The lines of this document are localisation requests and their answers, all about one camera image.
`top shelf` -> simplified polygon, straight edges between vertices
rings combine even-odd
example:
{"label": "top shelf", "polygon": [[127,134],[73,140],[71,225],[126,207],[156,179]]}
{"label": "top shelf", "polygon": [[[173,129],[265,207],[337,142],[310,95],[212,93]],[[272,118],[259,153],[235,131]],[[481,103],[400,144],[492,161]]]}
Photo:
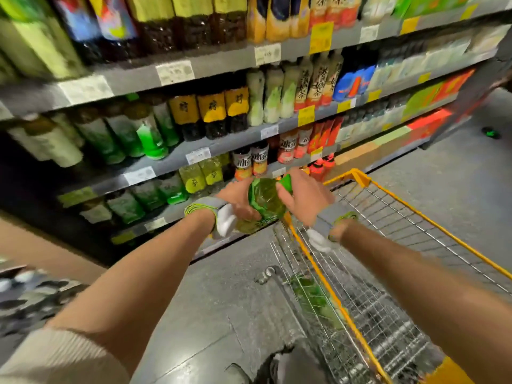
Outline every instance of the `top shelf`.
{"label": "top shelf", "polygon": [[[335,31],[332,35],[331,50],[341,49],[365,41],[380,40],[442,26],[461,20],[488,15],[512,8],[508,0],[492,0],[471,3],[451,11],[439,12],[405,20],[386,18],[378,25],[367,29],[362,22],[356,22],[350,29]],[[289,39],[277,43],[281,60],[298,58],[309,54],[310,36],[301,39]],[[44,113],[77,104],[122,96],[135,91],[154,89],[171,84],[162,82],[158,70],[168,70],[177,62],[188,64],[197,79],[256,67],[255,49],[261,46],[247,44],[241,49],[218,51],[206,55],[194,56],[192,53],[175,54],[172,58],[148,57],[134,61],[139,66],[116,64],[94,69],[92,76],[65,82],[40,83],[25,81],[17,85],[0,87],[0,120],[19,117],[29,113]]]}

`hand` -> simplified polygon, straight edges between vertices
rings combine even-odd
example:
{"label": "hand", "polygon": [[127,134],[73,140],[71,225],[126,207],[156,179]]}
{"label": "hand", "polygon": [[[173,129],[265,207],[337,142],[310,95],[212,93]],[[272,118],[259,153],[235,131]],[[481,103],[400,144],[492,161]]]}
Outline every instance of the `hand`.
{"label": "hand", "polygon": [[249,205],[249,186],[254,178],[246,178],[240,182],[228,183],[215,195],[233,206],[234,214],[246,221],[260,220],[261,215]]}
{"label": "hand", "polygon": [[280,183],[276,183],[279,199],[304,225],[313,226],[317,214],[334,203],[334,195],[322,183],[297,167],[288,173],[291,176],[293,196]]}

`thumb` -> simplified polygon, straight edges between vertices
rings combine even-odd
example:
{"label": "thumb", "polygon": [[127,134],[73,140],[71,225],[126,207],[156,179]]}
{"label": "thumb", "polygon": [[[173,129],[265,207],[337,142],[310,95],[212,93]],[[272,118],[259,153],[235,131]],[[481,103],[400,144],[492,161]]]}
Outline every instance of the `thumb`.
{"label": "thumb", "polygon": [[281,202],[284,203],[284,205],[290,210],[292,213],[295,209],[295,200],[293,199],[292,195],[286,191],[286,189],[283,187],[283,185],[279,182],[275,184],[275,188],[278,191],[278,197],[281,200]]}

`right arm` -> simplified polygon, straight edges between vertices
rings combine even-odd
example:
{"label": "right arm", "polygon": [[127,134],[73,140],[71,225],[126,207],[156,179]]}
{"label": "right arm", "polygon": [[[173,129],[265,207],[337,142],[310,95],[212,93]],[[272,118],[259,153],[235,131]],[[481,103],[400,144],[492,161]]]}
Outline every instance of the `right arm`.
{"label": "right arm", "polygon": [[[278,185],[279,197],[298,219],[312,226],[334,197],[302,171],[292,169],[290,174],[293,197]],[[386,286],[415,324],[475,383],[510,380],[511,305],[354,220],[343,220],[331,235]]]}

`left hand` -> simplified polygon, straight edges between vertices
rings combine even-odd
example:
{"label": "left hand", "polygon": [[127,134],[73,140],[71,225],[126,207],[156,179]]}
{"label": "left hand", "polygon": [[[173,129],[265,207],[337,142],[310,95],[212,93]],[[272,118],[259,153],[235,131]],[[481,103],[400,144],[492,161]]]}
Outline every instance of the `left hand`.
{"label": "left hand", "polygon": [[249,206],[249,186],[254,178],[246,178],[240,182],[228,183],[217,195],[217,198],[225,200],[233,206],[234,214],[246,221],[260,220],[261,215],[257,210]]}

